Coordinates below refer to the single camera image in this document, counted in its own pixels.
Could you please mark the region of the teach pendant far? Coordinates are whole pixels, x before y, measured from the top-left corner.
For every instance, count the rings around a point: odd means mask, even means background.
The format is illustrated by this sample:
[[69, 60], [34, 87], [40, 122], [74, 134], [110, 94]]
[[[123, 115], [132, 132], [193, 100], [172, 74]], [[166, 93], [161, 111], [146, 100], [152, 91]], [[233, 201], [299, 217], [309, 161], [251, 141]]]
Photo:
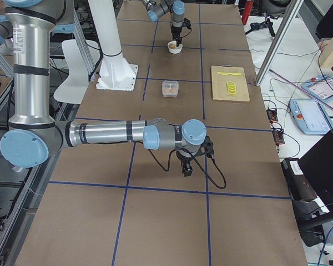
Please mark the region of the teach pendant far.
[[301, 87], [325, 103], [333, 101], [333, 77], [329, 75], [318, 75], [315, 81], [308, 80]]

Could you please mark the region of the teach pendant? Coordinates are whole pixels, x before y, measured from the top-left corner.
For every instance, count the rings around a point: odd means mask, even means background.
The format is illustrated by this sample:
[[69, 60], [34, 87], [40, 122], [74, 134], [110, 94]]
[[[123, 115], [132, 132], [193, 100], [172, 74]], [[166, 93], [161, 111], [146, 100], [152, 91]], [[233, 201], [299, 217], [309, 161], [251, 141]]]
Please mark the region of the teach pendant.
[[329, 116], [315, 100], [291, 99], [290, 114], [300, 129], [306, 135], [325, 135], [333, 129]]
[[301, 87], [325, 103], [333, 101], [333, 77], [329, 75], [318, 75], [315, 81], [308, 80]]

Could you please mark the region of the lemon slice front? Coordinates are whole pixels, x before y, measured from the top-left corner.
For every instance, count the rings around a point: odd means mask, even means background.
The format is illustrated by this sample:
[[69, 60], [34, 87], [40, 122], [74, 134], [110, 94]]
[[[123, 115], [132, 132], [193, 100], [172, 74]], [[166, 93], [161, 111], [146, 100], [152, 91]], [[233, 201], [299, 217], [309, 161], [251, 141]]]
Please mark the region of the lemon slice front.
[[236, 91], [230, 91], [230, 90], [228, 90], [228, 94], [229, 95], [236, 95], [236, 93], [237, 93]]

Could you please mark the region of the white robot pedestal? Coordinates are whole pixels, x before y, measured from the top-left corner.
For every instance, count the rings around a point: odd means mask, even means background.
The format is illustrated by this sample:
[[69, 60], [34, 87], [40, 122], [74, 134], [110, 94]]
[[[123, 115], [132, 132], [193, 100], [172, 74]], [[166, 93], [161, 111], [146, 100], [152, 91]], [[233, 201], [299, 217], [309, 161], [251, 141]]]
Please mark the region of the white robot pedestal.
[[103, 54], [97, 89], [133, 91], [138, 66], [129, 64], [123, 56], [113, 2], [88, 3]]

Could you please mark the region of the wooden cutting board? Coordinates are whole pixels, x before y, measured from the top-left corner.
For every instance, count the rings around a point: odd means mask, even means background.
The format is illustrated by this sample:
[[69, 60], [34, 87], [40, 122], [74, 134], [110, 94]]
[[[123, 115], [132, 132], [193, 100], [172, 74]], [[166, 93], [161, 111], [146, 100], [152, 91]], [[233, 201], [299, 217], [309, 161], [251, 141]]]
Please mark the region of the wooden cutting board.
[[250, 96], [244, 68], [211, 66], [213, 100], [249, 102]]

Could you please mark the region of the aluminium frame post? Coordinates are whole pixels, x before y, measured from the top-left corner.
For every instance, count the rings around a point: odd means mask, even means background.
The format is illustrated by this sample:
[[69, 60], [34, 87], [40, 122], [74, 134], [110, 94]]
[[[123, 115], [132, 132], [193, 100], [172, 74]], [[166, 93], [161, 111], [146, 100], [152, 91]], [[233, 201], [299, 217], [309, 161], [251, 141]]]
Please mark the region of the aluminium frame post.
[[274, 37], [274, 40], [264, 58], [264, 61], [258, 71], [255, 85], [260, 86], [262, 81], [265, 78], [266, 73], [270, 70], [270, 66], [272, 61], [274, 60], [280, 44], [292, 24], [292, 21], [295, 19], [296, 15], [299, 12], [300, 7], [302, 6], [304, 0], [292, 0], [289, 4], [287, 11], [285, 12], [285, 16], [282, 18], [281, 24], [277, 30], [277, 33]]

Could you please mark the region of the yellow plastic knife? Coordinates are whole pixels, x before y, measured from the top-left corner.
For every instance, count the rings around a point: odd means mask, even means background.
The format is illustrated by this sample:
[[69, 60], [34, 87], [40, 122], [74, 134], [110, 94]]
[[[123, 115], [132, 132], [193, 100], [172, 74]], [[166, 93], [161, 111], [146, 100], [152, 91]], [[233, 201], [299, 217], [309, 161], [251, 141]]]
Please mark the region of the yellow plastic knife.
[[217, 74], [219, 74], [219, 75], [242, 76], [242, 73], [238, 73], [238, 72], [222, 72], [222, 71], [217, 71]]

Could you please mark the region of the pink rod green tip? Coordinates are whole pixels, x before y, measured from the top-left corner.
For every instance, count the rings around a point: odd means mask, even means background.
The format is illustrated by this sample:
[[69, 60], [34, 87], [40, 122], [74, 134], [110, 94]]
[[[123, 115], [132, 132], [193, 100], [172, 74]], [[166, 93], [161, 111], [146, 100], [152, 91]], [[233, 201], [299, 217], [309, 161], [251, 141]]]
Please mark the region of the pink rod green tip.
[[302, 92], [307, 94], [308, 97], [310, 97], [311, 99], [313, 99], [313, 100], [317, 101], [318, 103], [324, 105], [325, 107], [327, 107], [328, 109], [330, 109], [333, 112], [333, 107], [330, 106], [329, 104], [325, 103], [323, 100], [321, 100], [317, 96], [312, 95], [310, 92], [308, 92], [305, 89], [303, 89], [302, 87], [296, 85], [294, 82], [288, 80], [287, 78], [283, 77], [282, 75], [278, 74], [277, 72], [273, 71], [272, 69], [270, 69], [269, 72], [275, 74], [280, 79], [284, 80], [285, 82], [287, 82], [287, 83], [291, 84], [292, 86], [296, 87], [297, 89], [301, 90]]

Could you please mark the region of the clear plastic egg box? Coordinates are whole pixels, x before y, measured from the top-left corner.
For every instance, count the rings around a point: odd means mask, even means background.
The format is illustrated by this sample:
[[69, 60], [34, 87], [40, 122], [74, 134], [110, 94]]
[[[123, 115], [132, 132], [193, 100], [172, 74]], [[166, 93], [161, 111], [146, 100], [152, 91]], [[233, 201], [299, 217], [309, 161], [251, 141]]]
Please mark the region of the clear plastic egg box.
[[175, 98], [178, 96], [179, 83], [173, 80], [164, 80], [162, 82], [162, 95], [166, 98]]

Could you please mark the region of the white ceramic bowl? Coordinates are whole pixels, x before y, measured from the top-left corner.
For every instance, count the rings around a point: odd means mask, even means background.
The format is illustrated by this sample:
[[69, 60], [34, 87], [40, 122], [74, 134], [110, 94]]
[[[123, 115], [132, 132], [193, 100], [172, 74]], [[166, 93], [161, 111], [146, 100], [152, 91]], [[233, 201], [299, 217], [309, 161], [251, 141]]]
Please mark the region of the white ceramic bowl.
[[176, 45], [176, 41], [172, 40], [168, 43], [167, 47], [168, 47], [168, 51], [171, 53], [171, 54], [179, 54], [183, 48], [183, 45], [181, 44], [180, 46], [176, 46], [175, 48], [170, 48], [169, 45], [171, 43], [174, 43]]

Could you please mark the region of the white chair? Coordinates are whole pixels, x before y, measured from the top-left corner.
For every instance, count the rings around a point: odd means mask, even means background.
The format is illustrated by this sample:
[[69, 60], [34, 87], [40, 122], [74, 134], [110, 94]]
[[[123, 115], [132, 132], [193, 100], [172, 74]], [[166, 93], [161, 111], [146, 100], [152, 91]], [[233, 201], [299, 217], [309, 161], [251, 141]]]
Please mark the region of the white chair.
[[62, 103], [81, 104], [89, 85], [89, 72], [75, 39], [62, 43], [67, 62], [68, 77], [54, 92], [54, 98]]

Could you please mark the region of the black monitor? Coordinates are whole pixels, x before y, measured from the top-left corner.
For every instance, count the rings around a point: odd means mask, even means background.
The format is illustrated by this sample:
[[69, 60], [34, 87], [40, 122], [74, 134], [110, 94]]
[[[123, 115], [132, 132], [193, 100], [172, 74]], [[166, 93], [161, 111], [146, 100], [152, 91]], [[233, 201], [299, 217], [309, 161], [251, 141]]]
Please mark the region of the black monitor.
[[298, 161], [300, 169], [324, 204], [333, 204], [333, 130]]

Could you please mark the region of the teach pendant near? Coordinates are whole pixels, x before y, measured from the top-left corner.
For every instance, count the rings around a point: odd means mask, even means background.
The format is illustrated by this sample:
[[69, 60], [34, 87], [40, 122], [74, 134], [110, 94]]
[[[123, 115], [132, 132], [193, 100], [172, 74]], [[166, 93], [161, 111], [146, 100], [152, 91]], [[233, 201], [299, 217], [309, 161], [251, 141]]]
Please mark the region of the teach pendant near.
[[333, 129], [329, 116], [315, 100], [291, 99], [290, 114], [300, 129], [306, 135], [325, 135]]

